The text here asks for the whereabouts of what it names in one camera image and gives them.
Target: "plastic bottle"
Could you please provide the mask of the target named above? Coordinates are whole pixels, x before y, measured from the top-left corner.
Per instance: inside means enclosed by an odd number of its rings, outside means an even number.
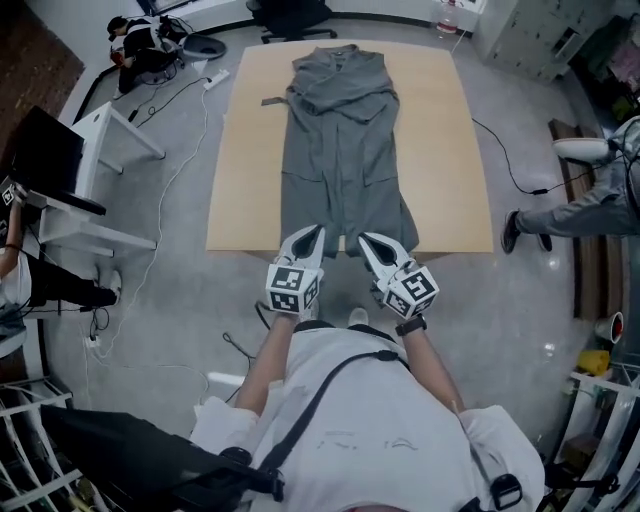
[[[445,34],[455,34],[458,30],[458,9],[456,0],[441,0],[436,28]]]

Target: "black shoe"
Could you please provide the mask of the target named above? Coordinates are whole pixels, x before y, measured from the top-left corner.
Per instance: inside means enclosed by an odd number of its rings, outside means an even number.
[[[553,244],[551,243],[551,237],[549,235],[538,234],[538,242],[544,252],[551,252],[553,250]]]
[[[507,213],[507,217],[505,219],[504,229],[502,230],[502,236],[500,237],[502,249],[505,254],[511,254],[513,252],[513,249],[516,246],[516,241],[520,236],[520,230],[516,227],[517,215],[518,210],[513,210]]]

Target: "sneaker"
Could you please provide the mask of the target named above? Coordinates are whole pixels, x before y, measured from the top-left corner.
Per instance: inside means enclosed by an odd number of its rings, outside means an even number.
[[[505,218],[504,229],[500,236],[502,250],[505,254],[511,254],[513,252],[518,237],[520,236],[520,230],[516,227],[516,217],[519,212],[519,210],[512,210],[507,213],[507,217]]]
[[[349,315],[348,327],[353,325],[369,325],[369,313],[364,308],[355,308]]]
[[[116,301],[113,303],[113,305],[115,306],[118,302],[120,302],[120,296],[122,295],[122,276],[117,270],[114,270],[111,274],[111,283],[109,284],[109,289],[116,294]]]
[[[318,316],[320,316],[320,302],[318,302],[318,299],[316,299],[311,303],[311,307],[309,309],[305,309],[298,317],[298,322],[317,320]]]
[[[93,272],[91,272],[91,280],[93,281],[93,286],[96,288],[100,287],[100,267],[95,265],[93,267]]]
[[[544,252],[551,252],[553,250],[553,244],[551,243],[551,237],[549,235],[538,234],[538,242]]]

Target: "gray garment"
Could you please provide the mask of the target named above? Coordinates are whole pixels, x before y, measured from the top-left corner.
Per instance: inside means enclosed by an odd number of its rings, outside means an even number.
[[[523,233],[579,237],[640,234],[640,219],[627,199],[625,168],[614,162],[600,169],[593,188],[580,199],[543,212],[520,212]]]
[[[609,140],[624,150],[624,154],[629,160],[635,160],[640,151],[640,116],[629,119],[616,130]],[[638,162],[631,165],[629,184],[631,185],[631,193],[638,203],[640,201],[640,164]]]
[[[380,53],[355,45],[316,48],[293,62],[282,166],[282,240],[311,224],[326,230],[325,255],[359,255],[374,231],[407,250],[416,230],[398,188],[393,125],[398,97]]]

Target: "concrete floor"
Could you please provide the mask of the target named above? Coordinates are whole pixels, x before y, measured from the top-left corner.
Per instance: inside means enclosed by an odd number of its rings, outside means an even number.
[[[446,49],[457,40],[440,39],[435,30],[392,23],[334,20],[329,25],[341,38]],[[251,27],[219,34],[229,51],[223,59],[209,63],[205,74],[226,68],[235,75],[243,49],[260,44],[260,33]],[[456,49],[454,60],[473,117],[501,137],[521,187],[531,190],[559,183],[560,168],[551,149],[547,122],[554,117],[576,122],[560,87],[485,67],[466,39]],[[162,105],[195,78],[193,69],[180,72],[141,109],[135,123],[146,117],[149,105]],[[115,75],[103,80],[87,112],[111,98],[116,80]],[[205,252],[211,185],[232,85],[233,80],[227,80],[205,96],[209,131],[197,157],[169,189],[163,207],[164,240],[156,264],[105,360],[115,366],[102,367],[89,358],[95,409],[128,411],[180,435],[188,435],[193,427],[193,405],[202,391],[202,380],[185,369],[150,367],[189,365],[203,372],[244,374],[246,359],[222,340],[222,334],[228,331],[252,353],[265,335],[253,303],[262,297],[267,264],[243,254]],[[126,117],[152,91],[151,87],[140,87],[115,106]],[[160,193],[193,152],[202,132],[201,93],[200,85],[190,87],[142,128],[166,148],[165,160],[128,154],[123,137],[110,134],[117,154],[134,160],[125,164],[123,176],[105,170],[96,184],[97,200],[108,209],[106,225],[158,238]],[[566,408],[561,387],[590,325],[572,319],[570,241],[554,239],[553,252],[545,254],[535,237],[522,237],[515,252],[505,256],[499,234],[509,210],[551,207],[566,197],[562,188],[538,197],[518,192],[500,146],[482,128],[476,133],[491,205],[495,253],[454,254],[429,262],[442,290],[428,311],[429,335],[469,407],[504,406],[532,441],[539,442],[542,436],[539,446],[546,451]],[[110,326],[101,333],[103,347],[115,334],[153,256],[149,251],[117,249],[114,259],[98,258],[103,268],[117,267],[124,278],[122,303],[111,308]],[[88,274],[95,261],[91,255],[69,250],[54,249],[52,255],[80,274]],[[343,325],[350,308],[362,303],[375,327],[392,330],[392,314],[375,307],[368,293],[370,277],[359,260],[339,257],[327,261],[325,270],[320,296],[324,319]],[[85,331],[89,322],[90,317],[81,318]],[[79,332],[76,319],[46,323],[52,369],[75,392],[76,405],[86,407],[85,357]],[[138,369],[118,367],[121,365]],[[210,390],[225,398],[231,391]]]

